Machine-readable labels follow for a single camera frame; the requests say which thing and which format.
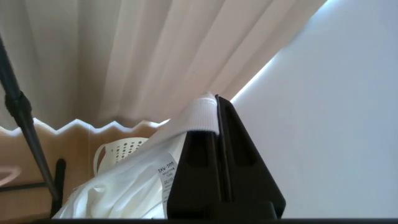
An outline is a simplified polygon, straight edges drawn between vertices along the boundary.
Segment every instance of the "curtain fold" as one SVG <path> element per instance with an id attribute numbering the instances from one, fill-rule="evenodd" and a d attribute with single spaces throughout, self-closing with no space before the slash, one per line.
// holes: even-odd
<path id="1" fill-rule="evenodd" d="M 231 99 L 324 2 L 9 0 L 0 34 L 36 118 L 132 126 Z M 16 127 L 3 104 L 0 125 Z"/>

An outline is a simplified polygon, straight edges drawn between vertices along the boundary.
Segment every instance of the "metal rod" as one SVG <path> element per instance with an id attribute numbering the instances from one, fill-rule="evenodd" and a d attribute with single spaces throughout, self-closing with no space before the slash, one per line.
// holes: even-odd
<path id="1" fill-rule="evenodd" d="M 46 187 L 46 186 L 47 186 L 47 184 L 44 182 L 34 183 L 34 184 L 21 184 L 21 185 L 15 185 L 15 186 L 0 187 L 0 192 L 6 192 L 6 191 L 10 191 L 10 190 L 32 189 L 32 188 Z"/>
<path id="2" fill-rule="evenodd" d="M 11 116 L 14 117 L 16 123 L 21 128 L 25 136 L 26 142 L 30 147 L 30 151 L 42 173 L 44 182 L 50 190 L 54 200 L 58 200 L 58 193 L 55 188 L 47 161 L 40 145 L 39 137 L 33 124 L 32 107 L 29 100 L 19 89 L 17 79 L 12 71 L 10 61 L 7 56 L 6 49 L 0 38 L 0 81 L 6 92 L 6 107 Z"/>

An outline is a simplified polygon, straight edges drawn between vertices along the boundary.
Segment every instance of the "wall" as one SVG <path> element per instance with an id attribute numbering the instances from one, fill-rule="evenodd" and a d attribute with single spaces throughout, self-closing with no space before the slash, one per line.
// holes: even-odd
<path id="1" fill-rule="evenodd" d="M 398 217 L 398 1 L 328 1 L 233 103 L 284 217 Z"/>

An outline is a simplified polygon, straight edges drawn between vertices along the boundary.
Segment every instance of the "black stand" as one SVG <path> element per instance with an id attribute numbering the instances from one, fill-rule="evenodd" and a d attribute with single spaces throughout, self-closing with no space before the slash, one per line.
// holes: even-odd
<path id="1" fill-rule="evenodd" d="M 0 187 L 0 192 L 10 190 L 31 189 L 36 187 L 48 187 L 53 198 L 50 216 L 52 217 L 62 206 L 63 197 L 63 181 L 65 178 L 65 160 L 59 159 L 57 161 L 57 168 L 55 171 L 55 183 L 51 177 L 47 161 L 40 145 L 39 137 L 34 128 L 32 117 L 32 107 L 29 100 L 23 92 L 19 89 L 18 82 L 12 71 L 11 63 L 8 59 L 6 49 L 0 39 L 0 81 L 6 92 L 6 108 L 8 112 L 14 117 L 16 123 L 21 128 L 22 133 L 29 145 L 30 151 L 37 163 L 37 166 L 42 173 L 44 182 L 35 184 L 24 184 L 10 187 Z"/>

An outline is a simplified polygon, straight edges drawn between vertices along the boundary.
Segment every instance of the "beige curtain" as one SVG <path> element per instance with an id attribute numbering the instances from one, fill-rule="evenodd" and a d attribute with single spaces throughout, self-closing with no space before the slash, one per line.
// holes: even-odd
<path id="1" fill-rule="evenodd" d="M 36 118 L 132 126 L 204 91 L 231 99 L 324 2 L 2 0 L 0 33 Z"/>

